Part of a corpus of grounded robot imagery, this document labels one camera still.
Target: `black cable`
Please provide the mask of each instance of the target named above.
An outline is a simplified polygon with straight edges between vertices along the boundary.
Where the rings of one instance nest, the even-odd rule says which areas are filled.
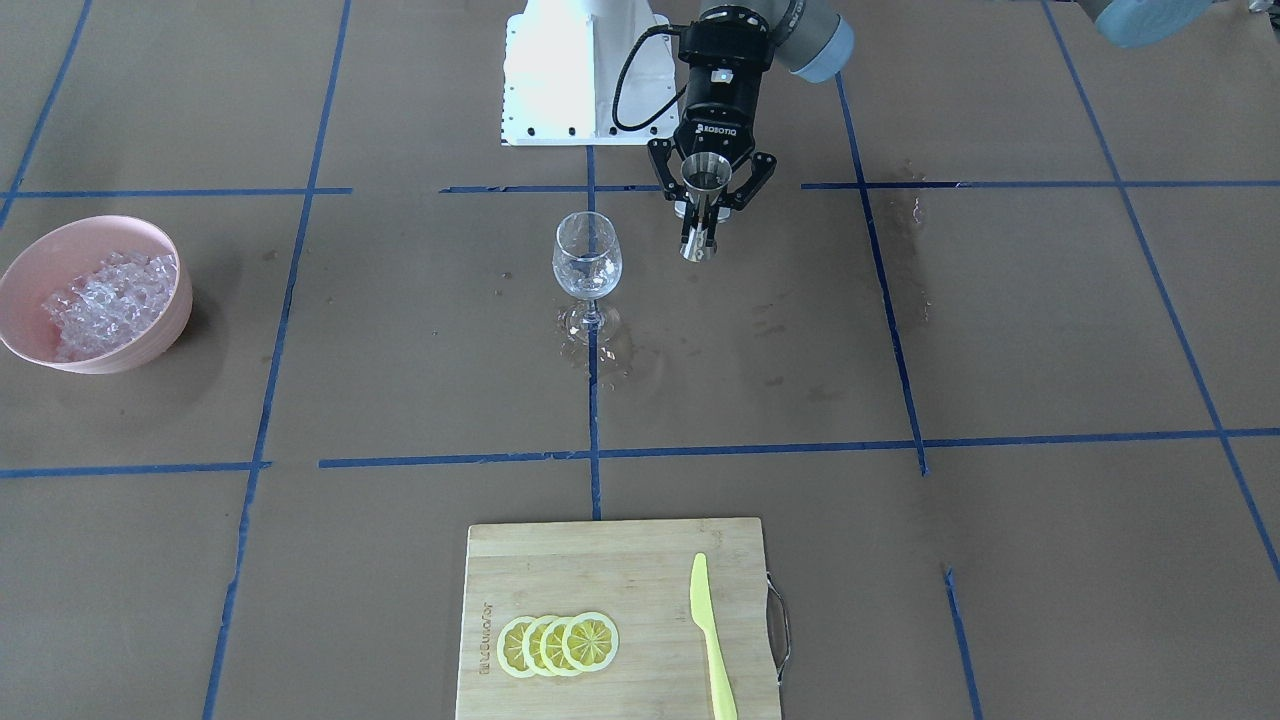
[[[644,41],[649,40],[650,37],[655,37],[658,35],[680,35],[680,31],[682,29],[685,29],[682,26],[673,26],[673,24],[653,26],[652,28],[640,33],[640,38],[636,40],[636,44],[631,46],[631,53],[627,53],[627,59],[622,63],[622,70],[618,72],[618,85],[613,88],[613,124],[617,126],[618,129],[628,132],[636,129],[644,129],[646,126],[657,120],[663,113],[669,110],[671,106],[675,105],[676,101],[680,100],[680,97],[685,94],[685,88],[689,87],[687,83],[684,87],[681,87],[680,91],[677,91],[671,97],[671,100],[668,100],[667,104],[662,106],[660,110],[658,110],[657,113],[650,115],[648,120],[637,126],[628,126],[618,119],[618,100],[622,99],[622,83],[627,79],[627,70],[631,69],[631,60],[635,60],[636,53],[639,53],[640,47],[644,46]]]

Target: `knife handle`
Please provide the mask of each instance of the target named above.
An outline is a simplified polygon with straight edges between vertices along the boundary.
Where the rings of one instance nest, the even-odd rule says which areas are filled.
[[[733,703],[733,691],[728,685],[728,671],[724,670],[724,657],[721,655],[716,630],[707,632],[707,674],[710,676],[712,712],[716,720],[737,720],[737,706]]]

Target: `lemon slice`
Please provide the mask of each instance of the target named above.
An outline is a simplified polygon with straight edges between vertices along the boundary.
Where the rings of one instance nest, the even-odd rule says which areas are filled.
[[[534,619],[521,615],[507,623],[498,633],[498,665],[512,678],[529,678],[534,670],[525,662],[525,653],[521,647],[525,641],[525,630]]]
[[[575,670],[604,670],[618,653],[618,626],[603,612],[584,612],[570,621],[561,646]]]
[[[545,665],[553,675],[559,675],[561,678],[572,678],[573,675],[582,674],[582,670],[570,665],[568,659],[564,657],[564,633],[568,632],[568,628],[572,624],[573,618],[561,618],[559,620],[547,625],[547,629],[543,630],[541,639],[538,641],[536,655],[540,655],[543,665]]]
[[[550,670],[543,665],[543,655],[540,652],[543,633],[547,630],[547,625],[550,625],[556,620],[559,620],[559,615],[543,615],[541,618],[535,618],[525,628],[525,637],[520,639],[520,655],[525,661],[525,665],[534,671],[535,675],[541,675],[544,678],[550,678],[554,675]]]

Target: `glass base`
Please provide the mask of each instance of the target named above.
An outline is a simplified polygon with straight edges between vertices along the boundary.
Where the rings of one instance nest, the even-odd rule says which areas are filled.
[[[557,323],[564,336],[582,345],[590,345],[593,328],[596,343],[608,341],[617,332],[621,322],[622,316],[617,309],[600,301],[595,302],[595,316],[593,318],[591,305],[585,300],[561,309],[557,316]]]

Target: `ice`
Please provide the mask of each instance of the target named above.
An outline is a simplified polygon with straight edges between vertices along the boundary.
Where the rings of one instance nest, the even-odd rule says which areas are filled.
[[[111,252],[97,270],[45,300],[61,334],[54,360],[88,360],[134,340],[156,322],[177,284],[178,261],[172,254]]]

